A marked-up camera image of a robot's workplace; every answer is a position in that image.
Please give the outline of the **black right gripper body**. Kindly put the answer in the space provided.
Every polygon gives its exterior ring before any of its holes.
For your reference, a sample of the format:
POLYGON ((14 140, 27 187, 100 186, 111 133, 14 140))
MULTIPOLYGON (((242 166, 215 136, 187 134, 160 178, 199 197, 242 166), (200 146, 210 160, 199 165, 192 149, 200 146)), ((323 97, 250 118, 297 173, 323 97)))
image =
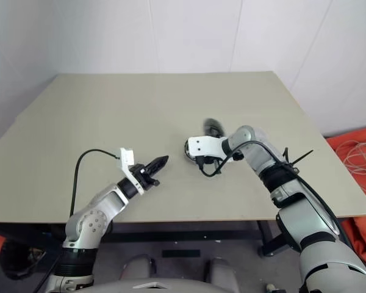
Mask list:
POLYGON ((213 156, 197 156, 196 163, 199 167, 203 167, 204 165, 215 165, 216 167, 219 165, 221 161, 220 158, 213 156))

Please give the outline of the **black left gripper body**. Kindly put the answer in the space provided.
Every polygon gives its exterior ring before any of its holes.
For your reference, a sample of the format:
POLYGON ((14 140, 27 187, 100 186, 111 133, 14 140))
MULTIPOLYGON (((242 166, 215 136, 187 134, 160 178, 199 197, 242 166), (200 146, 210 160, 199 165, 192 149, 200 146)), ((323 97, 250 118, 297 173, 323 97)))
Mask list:
POLYGON ((144 190, 149 190, 151 187, 158 186, 160 184, 158 179, 154 179, 148 175, 148 170, 143 164, 134 165, 130 168, 130 172, 144 190))

